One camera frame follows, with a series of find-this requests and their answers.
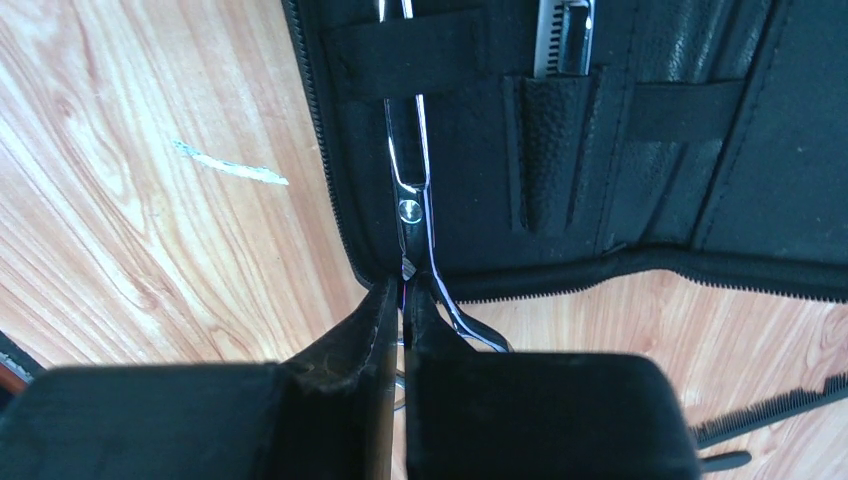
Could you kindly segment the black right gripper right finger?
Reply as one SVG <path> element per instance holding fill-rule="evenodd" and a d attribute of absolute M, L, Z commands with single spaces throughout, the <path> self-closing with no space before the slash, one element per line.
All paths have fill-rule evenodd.
<path fill-rule="evenodd" d="M 491 353 L 403 294 L 406 470 L 412 479 L 698 479 L 676 394 L 650 359 Z"/>

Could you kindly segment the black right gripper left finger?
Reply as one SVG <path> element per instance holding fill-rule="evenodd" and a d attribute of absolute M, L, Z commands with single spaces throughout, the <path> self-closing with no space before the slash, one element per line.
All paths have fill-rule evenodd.
<path fill-rule="evenodd" d="M 1 417 L 5 479 L 387 479 L 398 284 L 283 362 L 52 369 Z"/>

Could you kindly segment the black zip tool case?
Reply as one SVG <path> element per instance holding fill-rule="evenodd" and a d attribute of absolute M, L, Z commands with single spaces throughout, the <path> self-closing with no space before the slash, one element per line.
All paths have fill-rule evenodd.
<path fill-rule="evenodd" d="M 600 1 L 586 75 L 533 71 L 535 1 L 283 5 L 358 279 L 400 270 L 383 101 L 425 100 L 462 301 L 664 269 L 847 298 L 847 5 Z"/>

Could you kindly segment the silver thinning scissors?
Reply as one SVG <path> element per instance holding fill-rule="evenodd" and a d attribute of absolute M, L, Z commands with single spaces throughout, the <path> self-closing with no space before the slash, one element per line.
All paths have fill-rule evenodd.
<path fill-rule="evenodd" d="M 533 76 L 587 76 L 593 46 L 596 2 L 541 0 L 537 15 Z"/>

